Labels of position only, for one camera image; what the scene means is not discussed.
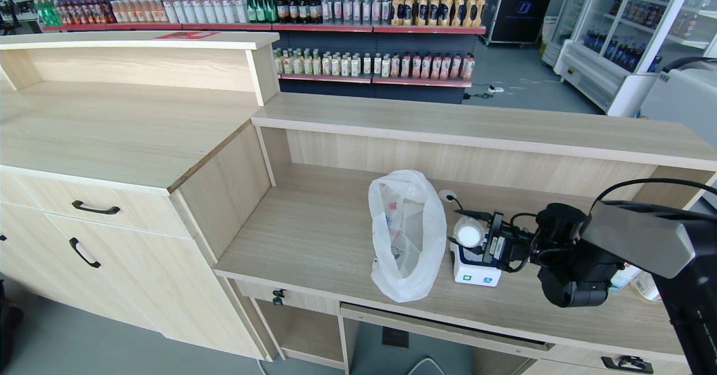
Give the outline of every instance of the robotic arm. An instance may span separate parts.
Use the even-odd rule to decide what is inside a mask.
[[[500,212],[456,210],[486,221],[486,242],[471,252],[497,267],[517,272],[527,262],[540,265],[538,279],[553,304],[567,308],[598,306],[607,299],[610,280],[625,262],[653,275],[692,375],[717,373],[717,217],[630,201],[602,201],[613,189],[638,183],[673,183],[717,194],[699,183],[640,179],[604,191],[588,215],[552,203],[536,217],[538,229],[518,229]],[[501,239],[501,255],[491,244]]]

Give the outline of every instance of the light wood countertop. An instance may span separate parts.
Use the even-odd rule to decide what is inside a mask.
[[[173,191],[259,107],[233,91],[2,81],[0,165]]]
[[[168,30],[135,32],[79,32],[47,35],[16,35],[0,38],[0,50],[33,48],[205,48],[223,50],[256,50],[279,40],[279,33],[220,32],[196,40],[156,38],[172,33]]]
[[[717,170],[717,150],[672,122],[312,94],[277,94],[254,125]]]
[[[420,318],[555,344],[684,362],[665,308],[625,289],[596,308],[558,308],[543,296],[538,267],[504,273],[496,288],[458,284],[446,252],[430,295],[398,304],[371,281],[374,247],[366,199],[369,183],[382,176],[356,170],[290,165],[241,228],[215,272],[313,295]],[[464,206],[538,212],[550,202],[586,211],[592,199],[520,189],[469,186],[431,180],[451,188]],[[445,205],[449,227],[453,206]],[[520,225],[530,227],[531,220]]]

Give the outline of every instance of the red sign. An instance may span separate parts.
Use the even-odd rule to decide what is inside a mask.
[[[174,32],[168,35],[159,36],[159,40],[200,40],[209,36],[217,35],[218,32]]]

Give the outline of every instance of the glass door refrigerator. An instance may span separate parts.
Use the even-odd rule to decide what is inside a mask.
[[[549,66],[555,66],[563,43],[565,40],[572,38],[586,3],[587,0],[565,0],[563,2],[563,8],[560,10],[560,15],[558,15],[558,23],[553,36],[546,46],[545,53],[543,53],[543,62]]]
[[[610,116],[634,117],[661,67],[714,57],[717,0],[588,0],[554,71]]]

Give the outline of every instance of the white plastic bag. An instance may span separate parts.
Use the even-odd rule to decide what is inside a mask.
[[[443,204],[415,170],[396,170],[369,186],[376,258],[371,278],[397,303],[425,298],[446,243]]]

